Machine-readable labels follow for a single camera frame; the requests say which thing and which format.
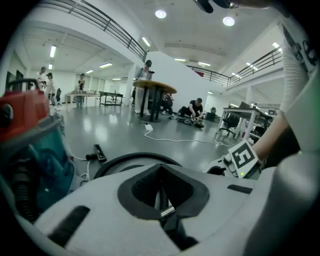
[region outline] black metal railing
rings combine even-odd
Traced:
[[[84,0],[43,0],[38,6],[59,10],[91,23],[118,40],[143,62],[146,60],[147,53],[138,42],[112,18],[92,4]]]
[[[231,76],[229,85],[239,82],[242,79],[254,75],[268,67],[274,66],[279,62],[282,62],[282,49],[280,46],[257,59],[255,62],[250,63],[250,65],[247,65],[244,69],[235,73],[235,75]]]
[[[220,74],[220,73],[217,73],[217,72],[214,72],[214,71],[211,71],[211,70],[207,70],[207,69],[204,69],[204,68],[201,68],[201,67],[195,67],[195,66],[187,66],[189,68],[191,68],[193,71],[196,71],[196,72],[199,72],[199,73],[202,73],[203,76],[202,78],[203,79],[206,79],[208,81],[211,81],[211,82],[215,82],[219,85],[222,85],[224,87],[228,87],[229,86],[229,80],[230,80],[230,77],[224,75],[224,74]]]

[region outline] desk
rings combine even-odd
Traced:
[[[155,123],[160,122],[161,120],[159,119],[159,112],[160,112],[161,102],[162,102],[164,93],[176,94],[177,90],[167,84],[156,82],[156,81],[149,81],[149,80],[135,81],[133,85],[136,87],[144,88],[139,118],[147,122],[155,122]],[[153,96],[152,96],[153,101],[152,101],[150,116],[145,116],[144,106],[146,102],[146,94],[148,89],[154,89]]]
[[[124,97],[122,94],[114,93],[114,92],[104,92],[104,91],[99,91],[99,94],[100,94],[99,105],[105,105],[105,106],[121,106],[122,105],[122,99]],[[105,96],[104,103],[101,103],[102,96]],[[112,101],[114,100],[114,103],[107,103],[107,96],[112,97]],[[117,104],[118,97],[121,97],[120,104]]]
[[[72,93],[67,93],[64,95],[64,101],[65,101],[65,108],[68,111],[68,100],[67,97],[70,96],[70,103],[74,101],[74,96],[83,96],[85,97],[85,105],[88,105],[88,97],[97,97],[98,94],[96,93],[81,93],[81,92],[72,92]],[[97,106],[97,101],[95,99],[94,101],[94,106]]]
[[[244,119],[249,120],[248,128],[246,129],[245,135],[243,137],[245,140],[249,139],[250,132],[253,129],[254,122],[255,122],[256,118],[259,118],[259,119],[263,118],[265,121],[272,119],[271,116],[268,116],[268,115],[262,113],[261,111],[259,111],[256,108],[224,107],[220,122],[218,124],[218,131],[216,132],[216,134],[219,132],[219,129],[222,126],[222,122],[223,122],[223,119],[224,119],[226,112],[233,113],[241,118],[241,121],[238,124],[237,131],[235,132],[235,136],[234,136],[235,139],[237,139],[237,137],[239,135],[240,128],[241,128],[241,125],[242,125],[242,122]]]

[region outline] black ring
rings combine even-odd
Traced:
[[[111,161],[105,163],[95,174],[93,179],[97,179],[100,177],[105,176],[105,174],[115,165],[130,160],[130,159],[134,159],[134,158],[152,158],[152,159],[157,159],[160,161],[165,162],[166,164],[169,165],[175,165],[175,166],[180,166],[182,167],[182,165],[180,165],[179,163],[177,163],[176,161],[172,160],[169,157],[166,157],[164,155],[161,154],[156,154],[156,153],[149,153],[149,152],[138,152],[138,153],[130,153],[130,154],[125,154],[122,156],[119,156],[115,159],[112,159]]]

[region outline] round table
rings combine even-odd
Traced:
[[[161,120],[159,119],[159,112],[160,112],[160,107],[161,107],[164,93],[176,94],[177,90],[167,84],[156,82],[156,81],[150,81],[150,80],[135,81],[133,85],[136,87],[144,88],[139,118],[147,122],[155,122],[155,123],[160,122]],[[153,101],[152,101],[150,116],[144,115],[144,107],[145,107],[146,95],[147,95],[148,89],[154,90],[152,95]]]

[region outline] glossy floor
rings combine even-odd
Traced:
[[[135,152],[151,152],[164,155],[177,161],[183,167],[202,171],[206,165],[225,155],[228,148],[224,145],[201,142],[156,141],[145,137],[146,128],[134,113],[133,107],[91,106],[83,109],[72,108],[64,116],[65,135],[72,153],[79,158],[94,153],[94,144],[99,144],[107,157],[116,157]],[[153,131],[148,135],[157,139],[170,140],[217,140],[226,145],[236,143],[227,132],[216,134],[218,124],[205,122],[204,128],[196,128],[168,119],[169,115],[160,115],[161,122],[151,123]],[[79,172],[86,172],[86,162],[76,161]],[[90,164],[90,177],[93,178],[100,164]]]

